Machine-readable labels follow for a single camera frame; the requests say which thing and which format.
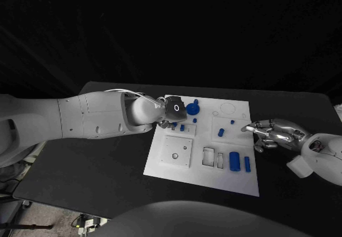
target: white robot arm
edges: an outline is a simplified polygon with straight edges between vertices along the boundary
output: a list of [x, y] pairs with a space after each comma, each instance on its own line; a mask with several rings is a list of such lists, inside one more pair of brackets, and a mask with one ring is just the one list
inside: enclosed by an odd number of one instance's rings
[[186, 108], [180, 97], [161, 99], [122, 89], [64, 99], [0, 95], [0, 167], [15, 163], [43, 141], [142, 133], [155, 121], [161, 128], [173, 128], [173, 122], [186, 120]]
[[259, 140], [253, 145], [258, 152], [278, 145], [300, 152], [287, 163], [287, 167], [300, 178], [316, 172], [329, 182], [342, 185], [342, 136], [324, 133], [311, 135], [284, 119], [256, 121], [240, 131], [251, 131], [258, 135]]

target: blue cylinder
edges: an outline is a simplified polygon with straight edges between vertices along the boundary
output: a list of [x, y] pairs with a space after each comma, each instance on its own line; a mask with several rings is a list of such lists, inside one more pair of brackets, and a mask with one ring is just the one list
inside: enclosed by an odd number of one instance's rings
[[249, 157], [243, 157], [245, 172], [251, 172]]
[[219, 137], [222, 137], [223, 132], [225, 132], [225, 130], [220, 128], [220, 129], [219, 129], [219, 133], [217, 133], [217, 136], [219, 136]]
[[229, 153], [229, 169], [230, 171], [239, 171], [239, 154], [238, 152]]
[[199, 112], [199, 106], [197, 106], [197, 100], [193, 101], [193, 103], [186, 105], [186, 112], [189, 115], [196, 115]]

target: white base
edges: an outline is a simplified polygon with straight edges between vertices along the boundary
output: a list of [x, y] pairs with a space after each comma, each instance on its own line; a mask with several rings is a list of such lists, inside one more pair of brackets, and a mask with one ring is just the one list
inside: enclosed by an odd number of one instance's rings
[[[158, 126], [155, 128], [144, 175], [258, 197], [252, 133], [239, 131], [251, 123], [248, 102], [181, 96], [184, 105], [193, 103], [194, 99], [199, 101], [199, 114], [187, 115], [187, 120], [177, 123], [176, 129], [181, 124], [196, 126], [184, 125], [189, 128], [184, 132], [161, 129]], [[225, 129], [222, 137], [216, 137], [219, 128]], [[171, 139], [174, 145], [165, 139], [170, 136], [176, 137]], [[191, 144], [191, 150], [187, 146], [181, 150], [184, 142]], [[202, 164], [204, 147], [215, 149], [213, 166]], [[229, 170], [229, 152], [239, 153], [239, 172]], [[171, 158], [173, 153], [181, 155], [178, 161]], [[217, 168], [217, 153], [223, 154], [222, 169]], [[249, 157], [249, 173], [245, 172], [243, 157]]]

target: metal stand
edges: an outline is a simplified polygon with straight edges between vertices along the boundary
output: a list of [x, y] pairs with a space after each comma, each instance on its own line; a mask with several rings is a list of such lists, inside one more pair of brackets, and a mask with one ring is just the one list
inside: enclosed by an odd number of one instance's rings
[[15, 225], [15, 224], [0, 224], [0, 230], [36, 230], [36, 229], [46, 229], [50, 230], [53, 225], [49, 226], [37, 226], [37, 225]]

